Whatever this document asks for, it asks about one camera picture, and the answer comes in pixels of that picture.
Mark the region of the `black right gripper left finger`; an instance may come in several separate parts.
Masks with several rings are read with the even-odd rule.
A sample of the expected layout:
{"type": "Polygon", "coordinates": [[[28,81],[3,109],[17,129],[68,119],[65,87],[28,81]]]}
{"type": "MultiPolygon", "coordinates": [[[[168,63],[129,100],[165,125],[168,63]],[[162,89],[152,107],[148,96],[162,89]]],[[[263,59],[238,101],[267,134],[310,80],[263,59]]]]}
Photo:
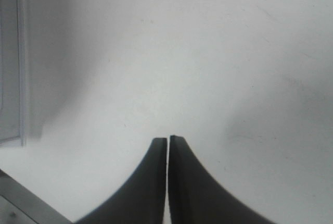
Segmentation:
{"type": "Polygon", "coordinates": [[[167,140],[154,138],[128,180],[77,223],[163,223],[167,140]]]}

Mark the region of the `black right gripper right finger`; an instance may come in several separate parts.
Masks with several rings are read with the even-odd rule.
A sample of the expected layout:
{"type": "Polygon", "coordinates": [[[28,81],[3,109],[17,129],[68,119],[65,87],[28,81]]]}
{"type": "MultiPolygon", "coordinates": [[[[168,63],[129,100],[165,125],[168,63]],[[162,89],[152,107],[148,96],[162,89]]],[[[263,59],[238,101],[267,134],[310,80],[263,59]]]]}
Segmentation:
{"type": "Polygon", "coordinates": [[[172,223],[271,223],[216,182],[176,135],[170,137],[168,196],[172,223]]]}

